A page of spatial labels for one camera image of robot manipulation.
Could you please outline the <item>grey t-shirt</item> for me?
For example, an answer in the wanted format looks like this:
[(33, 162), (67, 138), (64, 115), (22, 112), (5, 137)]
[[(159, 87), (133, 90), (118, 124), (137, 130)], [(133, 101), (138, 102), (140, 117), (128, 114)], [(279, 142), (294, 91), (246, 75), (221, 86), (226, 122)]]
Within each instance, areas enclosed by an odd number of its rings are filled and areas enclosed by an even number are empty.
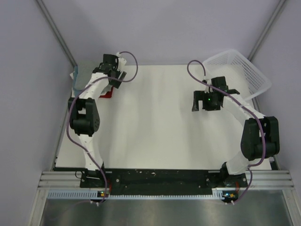
[(78, 64), (79, 69), (79, 80), (82, 89), (88, 84), (91, 79), (93, 70), (99, 66), (98, 62), (95, 61), (81, 61)]

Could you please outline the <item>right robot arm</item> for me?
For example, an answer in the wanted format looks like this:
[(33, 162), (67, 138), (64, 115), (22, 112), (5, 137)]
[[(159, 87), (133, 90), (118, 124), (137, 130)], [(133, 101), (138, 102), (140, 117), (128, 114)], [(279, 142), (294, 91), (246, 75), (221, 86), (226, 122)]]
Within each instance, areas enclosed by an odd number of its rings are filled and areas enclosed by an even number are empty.
[(193, 93), (192, 111), (227, 110), (242, 125), (240, 151), (222, 165), (220, 182), (231, 186), (247, 168), (260, 165), (264, 159), (280, 151), (279, 124), (274, 116), (266, 116), (247, 103), (236, 89), (229, 89), (224, 76), (202, 80), (206, 89)]

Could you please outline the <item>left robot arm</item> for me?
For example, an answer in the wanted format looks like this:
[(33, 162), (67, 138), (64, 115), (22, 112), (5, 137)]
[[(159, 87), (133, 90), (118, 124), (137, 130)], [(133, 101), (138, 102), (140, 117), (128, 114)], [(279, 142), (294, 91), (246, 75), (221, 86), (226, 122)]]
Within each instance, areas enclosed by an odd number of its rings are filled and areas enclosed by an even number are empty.
[(120, 52), (104, 54), (99, 63), (82, 62), (76, 66), (73, 95), (68, 100), (66, 135), (84, 153), (82, 179), (90, 177), (90, 181), (98, 187), (107, 183), (107, 176), (95, 138), (101, 124), (96, 102), (113, 88), (119, 88), (125, 80), (127, 61), (121, 55)]

